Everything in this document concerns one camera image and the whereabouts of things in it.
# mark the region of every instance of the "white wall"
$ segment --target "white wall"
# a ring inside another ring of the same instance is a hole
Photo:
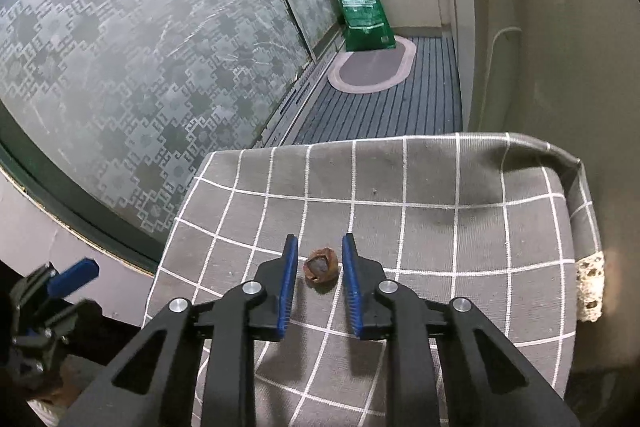
[[[586,165],[606,286],[604,317],[578,327],[574,367],[628,363],[640,355],[640,2],[482,2],[481,39],[490,42],[505,26],[522,29],[520,76],[500,130],[549,140]],[[487,48],[479,53],[476,79],[485,73]],[[477,82],[475,125],[481,91]],[[486,110],[492,107],[489,96]]]
[[[27,275],[47,261],[64,271],[83,257],[96,260],[100,276],[68,300],[93,299],[103,315],[142,324],[152,277],[79,239],[0,171],[0,259]]]
[[[476,4],[474,0],[451,0],[448,5],[460,78],[462,122],[466,130],[471,112],[476,61]]]

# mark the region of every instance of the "dried fruit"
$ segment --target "dried fruit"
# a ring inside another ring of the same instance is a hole
[[[305,277],[314,283],[332,281],[338,277],[338,258],[329,247],[314,250],[305,261],[302,269]]]

